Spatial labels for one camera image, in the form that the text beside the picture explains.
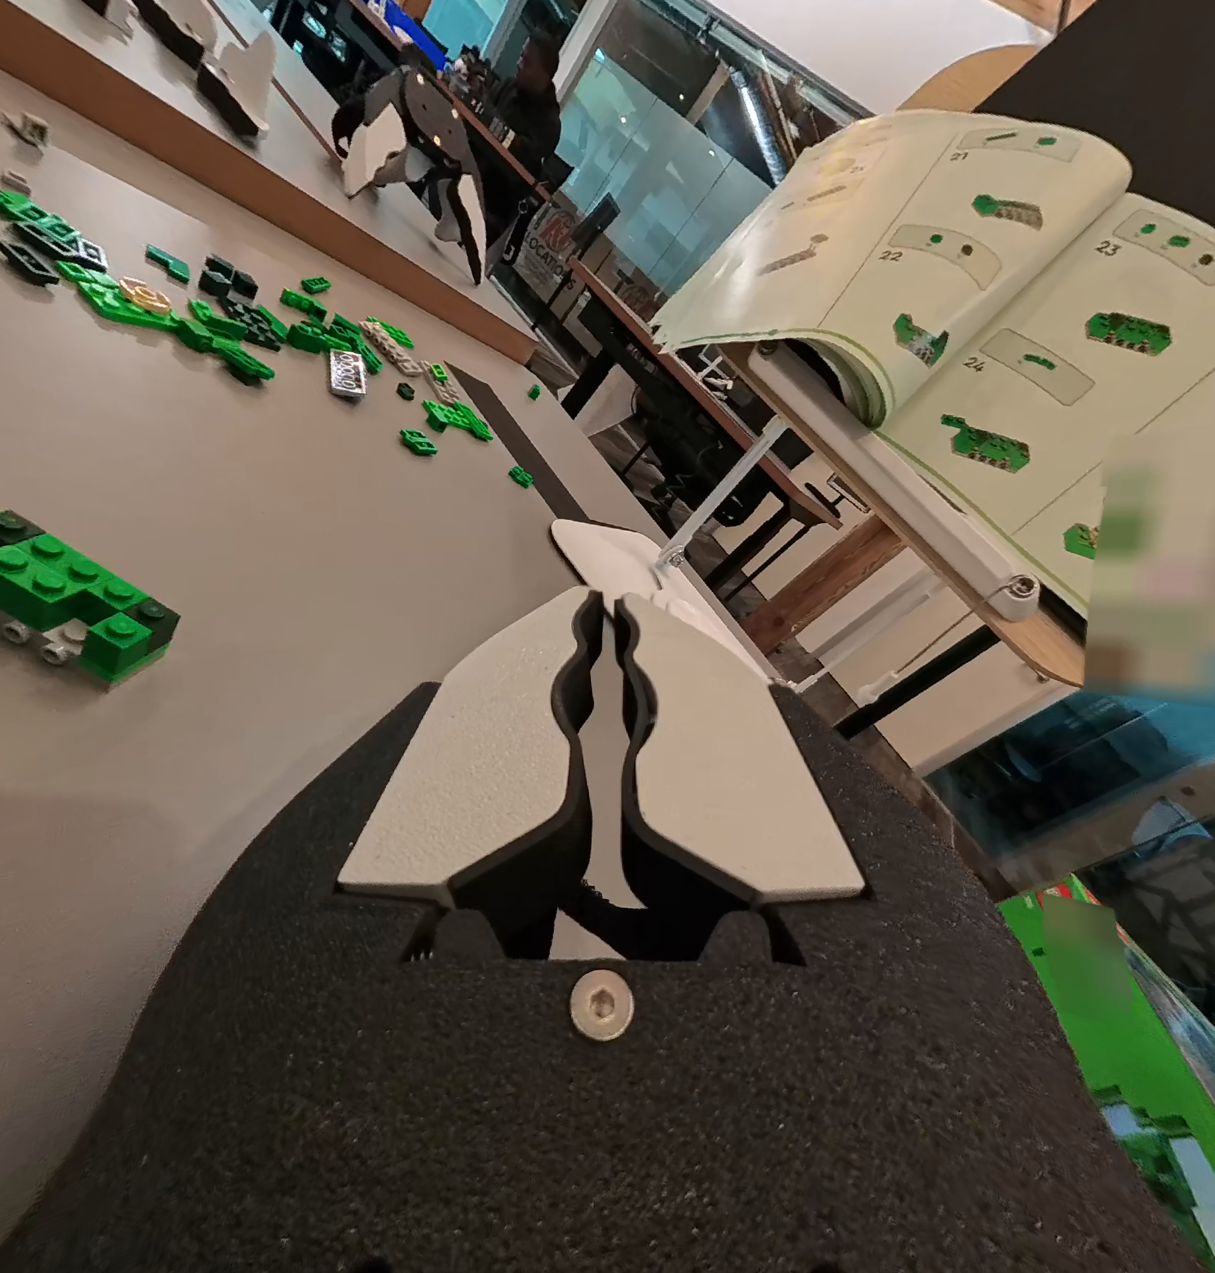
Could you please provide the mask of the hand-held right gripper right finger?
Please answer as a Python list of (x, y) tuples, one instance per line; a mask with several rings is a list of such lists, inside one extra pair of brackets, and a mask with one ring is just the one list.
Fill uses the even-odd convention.
[(723, 640), (646, 596), (617, 600), (626, 681), (619, 831), (674, 888), (731, 901), (841, 901), (864, 868), (793, 742), (774, 683)]

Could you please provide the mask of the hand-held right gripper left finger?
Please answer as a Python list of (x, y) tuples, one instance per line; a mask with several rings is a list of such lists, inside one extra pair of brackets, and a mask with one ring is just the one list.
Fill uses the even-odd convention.
[(475, 645), (429, 693), (336, 888), (437, 905), (542, 910), (588, 864), (581, 724), (598, 589), (567, 589)]

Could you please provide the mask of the long green brick assembly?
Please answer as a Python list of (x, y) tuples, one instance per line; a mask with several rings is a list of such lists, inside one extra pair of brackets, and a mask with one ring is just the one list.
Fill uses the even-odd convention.
[(0, 640), (36, 650), (50, 669), (78, 669), (114, 687), (153, 669), (178, 636), (178, 609), (0, 513)]

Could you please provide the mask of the grey desk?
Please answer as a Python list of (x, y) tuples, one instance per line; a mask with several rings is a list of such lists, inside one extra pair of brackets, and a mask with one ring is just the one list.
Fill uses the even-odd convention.
[(388, 708), (569, 586), (548, 499), (393, 376), (231, 381), (0, 261), (0, 513), (178, 609), (117, 687), (0, 640), (0, 1243), (231, 856)]

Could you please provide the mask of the green toy box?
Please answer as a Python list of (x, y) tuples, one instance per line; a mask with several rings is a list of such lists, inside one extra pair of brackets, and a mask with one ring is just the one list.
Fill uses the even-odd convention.
[(1098, 1159), (1215, 1270), (1215, 1028), (1081, 878), (996, 905), (1059, 1028)]

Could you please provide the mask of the instruction booklet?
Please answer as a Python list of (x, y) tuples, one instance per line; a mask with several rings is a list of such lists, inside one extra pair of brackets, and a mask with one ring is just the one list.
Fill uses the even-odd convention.
[(1215, 230), (1131, 193), (1121, 151), (903, 108), (802, 151), (652, 311), (657, 345), (800, 344), (847, 412), (1081, 622), (1124, 435), (1215, 467)]

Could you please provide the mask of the pile of loose toy bricks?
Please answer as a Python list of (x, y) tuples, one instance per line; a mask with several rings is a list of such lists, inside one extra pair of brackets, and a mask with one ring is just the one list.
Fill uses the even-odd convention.
[(500, 439), (448, 427), (406, 451), (423, 407), (393, 387), (326, 392), (326, 350), (238, 344), (219, 296), (150, 256), (211, 249), (183, 210), (0, 129), (0, 513), (86, 546), (150, 526), (548, 522)]

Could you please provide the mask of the idle gripper on table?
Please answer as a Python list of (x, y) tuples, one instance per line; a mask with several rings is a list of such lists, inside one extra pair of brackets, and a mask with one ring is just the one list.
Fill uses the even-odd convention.
[(466, 255), (470, 281), (486, 281), (486, 198), (460, 108), (424, 72), (395, 64), (369, 96), (336, 106), (334, 151), (344, 193), (424, 184), (437, 193), (437, 240)]

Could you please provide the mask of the wood-edged grey table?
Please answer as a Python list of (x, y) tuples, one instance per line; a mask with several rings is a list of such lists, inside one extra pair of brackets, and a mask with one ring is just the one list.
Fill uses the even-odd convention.
[(211, 7), (211, 20), (223, 49), (259, 38), (276, 49), (259, 145), (219, 120), (200, 75), (142, 31), (138, 10), (117, 31), (88, 7), (0, 0), (0, 72), (526, 365), (532, 329), (490, 281), (470, 281), (466, 255), (437, 245), (437, 220), (403, 184), (344, 193), (334, 100), (272, 23), (241, 7)]

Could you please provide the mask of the black panel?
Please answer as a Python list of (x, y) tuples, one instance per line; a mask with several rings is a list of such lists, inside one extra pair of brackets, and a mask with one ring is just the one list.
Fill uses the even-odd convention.
[(1098, 135), (1215, 230), (1215, 0), (1098, 0), (977, 108)]

